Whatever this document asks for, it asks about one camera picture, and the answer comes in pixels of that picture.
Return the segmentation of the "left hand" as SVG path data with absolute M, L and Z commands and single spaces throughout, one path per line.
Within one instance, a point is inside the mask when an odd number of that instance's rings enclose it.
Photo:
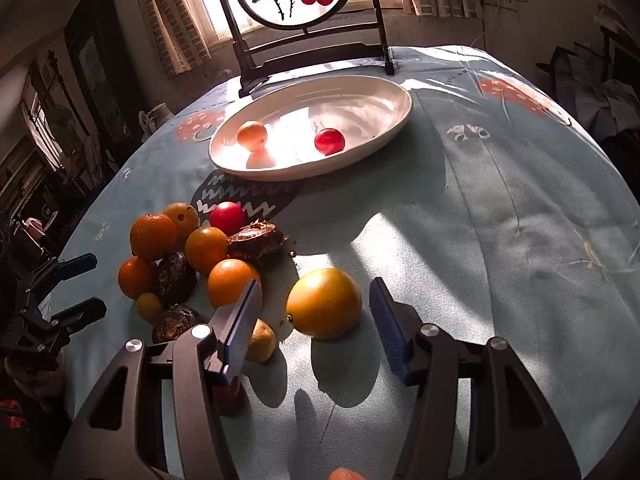
M 66 379 L 62 362 L 63 359 L 58 358 L 56 370 L 35 370 L 21 366 L 10 358 L 5 358 L 4 369 L 26 396 L 43 401 L 64 393 Z

